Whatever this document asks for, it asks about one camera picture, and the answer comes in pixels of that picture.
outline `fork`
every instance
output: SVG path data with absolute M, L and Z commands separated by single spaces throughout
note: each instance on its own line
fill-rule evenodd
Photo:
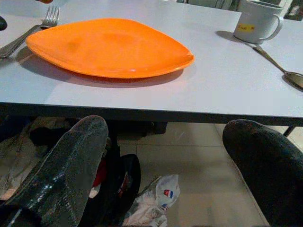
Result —
M 50 28 L 55 27 L 58 24 L 60 8 L 57 6 L 49 6 L 46 12 L 46 16 L 40 25 L 35 25 L 22 36 L 15 39 L 13 42 L 7 44 L 6 46 L 0 48 L 0 59 L 8 58 L 21 44 L 25 39 L 32 33 L 34 33 L 37 28 Z

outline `mug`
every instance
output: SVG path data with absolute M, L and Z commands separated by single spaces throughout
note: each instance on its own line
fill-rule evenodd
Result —
M 243 0 L 242 14 L 233 35 L 248 43 L 261 44 L 274 38 L 283 26 L 282 7 L 261 1 Z M 278 25 L 272 34 L 275 21 Z

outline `white table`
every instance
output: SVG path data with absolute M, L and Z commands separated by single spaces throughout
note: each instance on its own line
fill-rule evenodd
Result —
M 177 39 L 196 56 L 183 71 L 116 83 L 57 68 L 24 45 L 0 60 L 0 114 L 78 116 L 158 122 L 216 122 L 246 118 L 303 126 L 303 92 L 282 72 L 232 37 L 240 13 L 158 0 L 61 0 L 59 24 L 102 17 L 130 18 Z M 0 0 L 8 28 L 3 46 L 44 17 L 47 5 Z M 285 21 L 262 44 L 277 62 L 303 72 L 303 23 Z

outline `plate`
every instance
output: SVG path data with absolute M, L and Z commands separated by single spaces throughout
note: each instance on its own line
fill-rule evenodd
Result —
M 61 68 L 97 77 L 146 78 L 183 69 L 195 60 L 175 39 L 139 22 L 103 18 L 30 35 L 27 46 Z

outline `tiled floor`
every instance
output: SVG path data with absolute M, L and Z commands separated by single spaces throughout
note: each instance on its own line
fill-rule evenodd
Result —
M 169 123 L 164 135 L 118 138 L 121 155 L 138 155 L 141 188 L 155 176 L 179 175 L 181 194 L 168 210 L 169 227 L 267 224 L 223 147 L 223 128 L 221 124 Z M 274 128 L 280 132 L 286 129 Z M 303 128 L 296 128 L 289 139 L 303 150 Z M 0 196 L 4 193 L 1 186 L 7 181 L 4 172 L 9 176 L 7 170 L 0 166 Z

